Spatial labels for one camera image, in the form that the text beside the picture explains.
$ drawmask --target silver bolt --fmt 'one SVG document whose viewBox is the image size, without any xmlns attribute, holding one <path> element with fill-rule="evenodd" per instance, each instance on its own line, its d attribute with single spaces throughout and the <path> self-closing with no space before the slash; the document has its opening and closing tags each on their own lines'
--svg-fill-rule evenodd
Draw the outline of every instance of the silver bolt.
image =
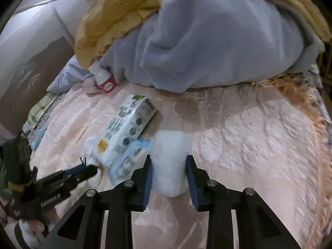
<svg viewBox="0 0 332 249">
<path fill-rule="evenodd" d="M 246 194 L 248 194 L 248 195 L 253 195 L 253 194 L 255 194 L 255 193 L 256 193 L 256 191 L 255 191 L 255 190 L 253 190 L 253 189 L 252 189 L 252 188 L 250 188 L 250 187 L 246 188 L 244 191 L 245 191 L 245 192 L 246 192 Z"/>
<path fill-rule="evenodd" d="M 86 191 L 86 195 L 88 197 L 93 197 L 95 194 L 96 194 L 96 191 L 93 190 L 93 189 L 90 189 L 90 190 Z"/>
<path fill-rule="evenodd" d="M 125 187 L 132 187 L 134 185 L 134 181 L 128 179 L 124 183 Z"/>
<path fill-rule="evenodd" d="M 206 184 L 208 185 L 208 186 L 216 186 L 217 185 L 217 182 L 215 181 L 215 180 L 213 180 L 213 179 L 210 179 L 210 180 L 208 180 L 207 182 L 206 182 Z"/>
</svg>

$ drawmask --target yellow blanket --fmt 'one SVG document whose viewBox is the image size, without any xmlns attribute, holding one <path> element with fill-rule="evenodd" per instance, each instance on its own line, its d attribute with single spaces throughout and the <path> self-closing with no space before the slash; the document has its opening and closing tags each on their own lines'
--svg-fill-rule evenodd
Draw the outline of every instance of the yellow blanket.
<svg viewBox="0 0 332 249">
<path fill-rule="evenodd" d="M 117 38 L 143 23 L 163 0 L 98 0 L 84 16 L 77 32 L 75 54 L 85 69 Z M 329 26 L 311 0 L 282 0 L 292 5 L 310 23 L 321 40 L 331 38 Z"/>
</svg>

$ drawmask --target green checkered fabric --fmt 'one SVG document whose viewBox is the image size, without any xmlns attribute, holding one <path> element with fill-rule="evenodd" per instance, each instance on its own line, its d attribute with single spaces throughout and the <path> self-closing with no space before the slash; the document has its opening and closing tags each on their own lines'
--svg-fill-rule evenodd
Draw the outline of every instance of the green checkered fabric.
<svg viewBox="0 0 332 249">
<path fill-rule="evenodd" d="M 35 129 L 43 114 L 54 103 L 59 94 L 48 93 L 36 105 L 32 107 L 28 114 L 28 123 L 31 129 Z"/>
</svg>

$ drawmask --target pink label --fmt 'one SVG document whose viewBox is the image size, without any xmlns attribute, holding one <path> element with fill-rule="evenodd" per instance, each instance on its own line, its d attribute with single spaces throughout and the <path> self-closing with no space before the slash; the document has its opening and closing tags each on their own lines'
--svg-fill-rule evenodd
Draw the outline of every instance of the pink label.
<svg viewBox="0 0 332 249">
<path fill-rule="evenodd" d="M 110 77 L 103 84 L 99 85 L 99 87 L 103 89 L 107 94 L 109 94 L 117 87 L 117 83 L 115 82 L 114 77 Z"/>
</svg>

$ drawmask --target white bottle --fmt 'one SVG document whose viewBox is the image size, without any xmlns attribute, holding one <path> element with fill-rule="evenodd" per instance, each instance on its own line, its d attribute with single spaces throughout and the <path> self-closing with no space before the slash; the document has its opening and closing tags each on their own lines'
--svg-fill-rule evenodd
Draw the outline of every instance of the white bottle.
<svg viewBox="0 0 332 249">
<path fill-rule="evenodd" d="M 102 68 L 99 60 L 89 67 L 89 71 L 94 74 L 99 88 L 103 89 L 107 94 L 117 87 L 114 77 L 106 69 Z"/>
</svg>

